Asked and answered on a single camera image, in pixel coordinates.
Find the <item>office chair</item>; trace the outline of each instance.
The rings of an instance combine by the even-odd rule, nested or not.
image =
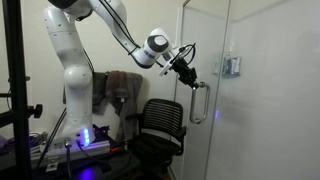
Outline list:
[[[183,141],[187,127],[182,127],[181,104],[164,99],[150,99],[146,102],[142,113],[127,116],[126,119],[139,121],[139,135],[129,142],[128,149],[140,160],[140,169],[148,176],[154,176],[160,170],[166,173],[173,156],[180,156],[184,151]],[[168,134],[174,137],[179,145],[143,131],[145,129]]]

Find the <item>metal frame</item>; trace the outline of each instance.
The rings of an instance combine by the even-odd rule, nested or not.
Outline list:
[[[2,0],[5,22],[8,68],[12,109],[0,114],[0,127],[13,123],[15,138],[16,173],[21,179],[32,179],[28,103],[23,51],[20,0]]]

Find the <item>cable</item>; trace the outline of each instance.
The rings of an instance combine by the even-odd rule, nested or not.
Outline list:
[[[163,66],[161,63],[159,63],[158,61],[156,61],[156,64],[158,64],[161,68],[164,67],[164,66]]]
[[[9,104],[9,96],[7,96],[7,105],[8,105],[9,110],[11,110],[11,107],[10,107],[10,104]]]
[[[90,60],[90,58],[89,58],[89,56],[88,56],[88,54],[87,54],[87,52],[86,52],[86,50],[84,48],[83,48],[83,51],[84,51],[84,54],[86,55],[86,57],[88,59],[88,65],[89,65],[89,67],[91,69],[91,72],[93,74],[94,73],[94,68],[93,68],[92,62],[91,62],[91,60]]]
[[[81,150],[81,152],[82,152],[87,158],[89,158],[89,159],[91,159],[91,160],[93,160],[93,161],[96,161],[96,162],[100,162],[100,163],[108,163],[108,161],[99,160],[99,159],[96,159],[96,158],[90,156],[89,154],[87,154],[87,153],[82,149],[79,141],[77,141],[77,145],[78,145],[79,149]]]
[[[71,166],[70,166],[70,146],[66,146],[66,148],[67,148],[68,175],[69,175],[69,179],[72,180],[72,172],[71,172]]]
[[[106,2],[106,0],[104,0],[104,2],[109,6],[109,8],[113,11],[113,13],[119,18],[120,22],[122,23],[122,25],[124,26],[126,32],[128,33],[128,36],[130,37],[131,41],[134,42],[134,40],[133,40],[133,38],[131,37],[130,32],[129,32],[126,24],[122,21],[122,19],[121,19],[120,16],[118,15],[118,13],[112,8],[112,6],[111,6],[109,3]]]
[[[46,153],[47,153],[47,151],[48,151],[48,149],[49,149],[49,146],[50,146],[50,144],[51,144],[54,136],[56,135],[56,133],[57,133],[57,131],[58,131],[58,129],[59,129],[60,125],[61,125],[61,122],[63,121],[65,115],[66,115],[66,108],[64,108],[64,110],[63,110],[63,112],[62,112],[62,114],[61,114],[61,116],[60,116],[60,118],[59,118],[56,126],[54,127],[54,129],[53,129],[53,131],[52,131],[52,133],[51,133],[51,135],[50,135],[50,137],[49,137],[49,139],[48,139],[48,141],[47,141],[47,144],[46,144],[43,152],[41,153],[40,159],[39,159],[39,161],[37,162],[37,166],[36,166],[36,168],[35,168],[35,171],[34,171],[33,175],[35,175],[35,174],[37,173],[37,171],[38,171],[38,169],[39,169],[39,167],[40,167],[40,164],[41,164],[44,156],[46,155]]]
[[[191,49],[187,52],[186,55],[183,56],[183,58],[186,57],[186,56],[191,52],[191,50],[193,50],[193,52],[192,52],[191,59],[190,59],[190,61],[187,63],[187,65],[189,65],[189,64],[193,61],[193,59],[194,59],[194,57],[195,57],[195,55],[196,55],[196,43],[194,43],[193,45],[188,45],[188,46],[191,46]]]
[[[181,54],[181,51],[178,52],[178,54],[170,61],[170,63],[171,64],[174,63],[180,54]]]
[[[119,26],[120,30],[124,33],[124,35],[129,39],[129,41],[134,44],[135,46],[139,47],[139,45],[137,45],[134,40],[132,39],[127,26],[125,25],[125,23],[122,21],[122,19],[120,18],[120,16],[118,15],[118,13],[110,6],[109,3],[107,3],[105,0],[99,0],[100,3],[103,5],[103,7],[108,11],[108,13],[110,14],[110,16],[112,17],[112,19],[117,23],[117,25]],[[109,8],[113,11],[113,13],[118,17],[118,19],[120,20],[120,22],[122,23],[123,27],[125,28],[125,30],[122,28],[121,24],[117,21],[117,19],[112,15],[112,13],[110,12],[110,10],[108,9],[108,7],[106,7],[107,4],[109,6]]]

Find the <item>mesh chair back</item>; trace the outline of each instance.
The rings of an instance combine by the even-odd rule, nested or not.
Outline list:
[[[144,106],[140,131],[141,128],[153,129],[177,138],[175,133],[181,129],[182,118],[181,104],[164,99],[150,99]]]

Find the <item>shower door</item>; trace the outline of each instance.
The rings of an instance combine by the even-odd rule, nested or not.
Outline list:
[[[182,44],[196,43],[196,55],[191,62],[198,75],[197,82],[210,86],[208,113],[200,124],[190,122],[189,114],[193,110],[195,118],[204,113],[206,89],[196,91],[194,109],[190,108],[192,90],[178,82],[176,101],[184,106],[184,125],[188,127],[185,140],[185,152],[176,157],[171,166],[176,179],[205,179],[210,153],[212,126],[215,117],[215,104],[220,77],[220,65],[228,19],[229,1],[197,0],[186,1],[183,8],[181,39]]]

